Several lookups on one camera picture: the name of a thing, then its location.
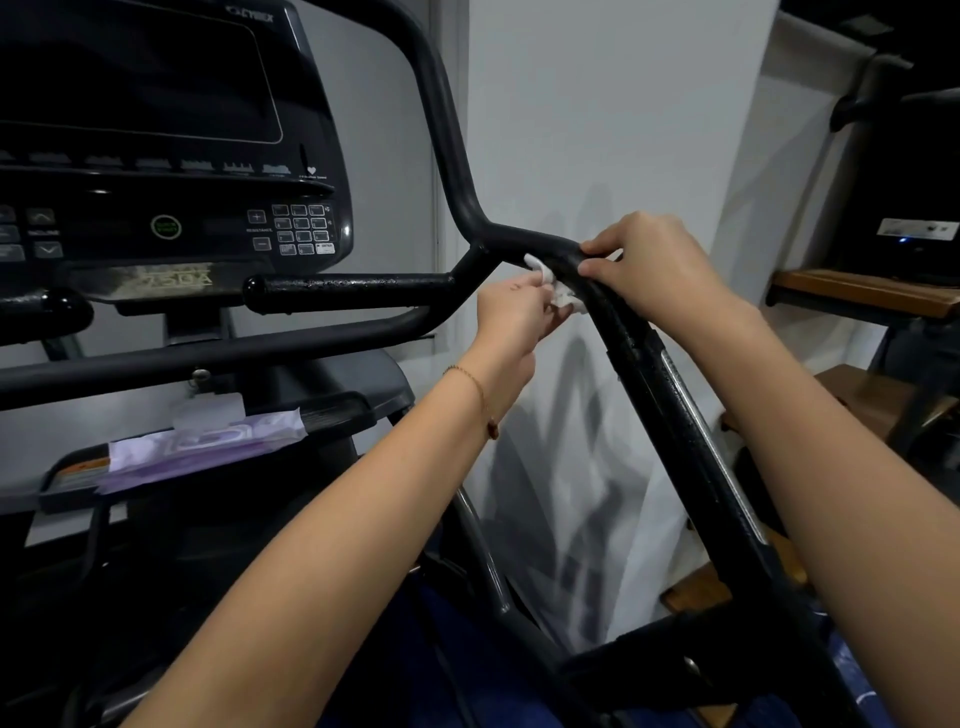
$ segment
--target display screen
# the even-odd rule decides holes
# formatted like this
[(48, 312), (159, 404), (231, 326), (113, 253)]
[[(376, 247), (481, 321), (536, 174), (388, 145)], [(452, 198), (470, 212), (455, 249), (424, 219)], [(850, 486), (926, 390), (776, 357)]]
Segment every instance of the display screen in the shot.
[(0, 0), (3, 124), (275, 144), (246, 26), (129, 0)]

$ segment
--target wipe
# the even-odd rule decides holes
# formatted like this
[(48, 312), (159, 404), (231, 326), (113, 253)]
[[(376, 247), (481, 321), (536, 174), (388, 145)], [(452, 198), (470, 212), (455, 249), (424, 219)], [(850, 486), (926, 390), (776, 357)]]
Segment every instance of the wipe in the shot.
[(212, 429), (170, 429), (109, 444), (109, 494), (275, 452), (306, 437), (298, 409), (245, 417)]
[(558, 282), (557, 277), (553, 275), (553, 271), (547, 268), (542, 260), (533, 257), (528, 253), (523, 257), (523, 262), (527, 264), (527, 267), (530, 268), (530, 270), (540, 271), (543, 273), (544, 285), (553, 285), (552, 304), (558, 308), (563, 308), (566, 305), (572, 305), (574, 312), (587, 313), (587, 307), (584, 305), (584, 302), (574, 295), (573, 291), (568, 285)]

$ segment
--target arrow button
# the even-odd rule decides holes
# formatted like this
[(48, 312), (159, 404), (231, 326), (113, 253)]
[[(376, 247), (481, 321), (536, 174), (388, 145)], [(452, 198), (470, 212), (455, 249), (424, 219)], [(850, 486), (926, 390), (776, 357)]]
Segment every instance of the arrow button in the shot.
[(63, 247), (56, 240), (34, 243), (34, 255), (38, 258), (63, 257)]

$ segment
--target white cloth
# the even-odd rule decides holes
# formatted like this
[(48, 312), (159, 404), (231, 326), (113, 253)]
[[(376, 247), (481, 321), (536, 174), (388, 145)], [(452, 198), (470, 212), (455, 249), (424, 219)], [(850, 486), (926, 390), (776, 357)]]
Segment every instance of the white cloth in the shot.
[(533, 257), (530, 254), (527, 254), (523, 257), (523, 262), (527, 264), (527, 267), (532, 271), (540, 271), (543, 273), (543, 283), (553, 285), (553, 301), (551, 302), (558, 308), (563, 308), (565, 305), (573, 304), (574, 313), (587, 313), (587, 307), (584, 305), (584, 302), (578, 299), (570, 287), (565, 283), (560, 283), (557, 281), (557, 277), (553, 275), (553, 271), (544, 265), (543, 261), (539, 258)]

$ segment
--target forearm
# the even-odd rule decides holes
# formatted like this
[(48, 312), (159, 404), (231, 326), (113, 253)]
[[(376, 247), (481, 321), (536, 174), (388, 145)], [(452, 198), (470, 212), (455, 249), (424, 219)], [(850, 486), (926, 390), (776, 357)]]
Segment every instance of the forearm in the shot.
[(791, 539), (905, 726), (952, 725), (960, 511), (828, 393), (753, 310), (681, 342), (736, 418)]
[(128, 728), (313, 725), (486, 441), (475, 384), (447, 374), (264, 549)]

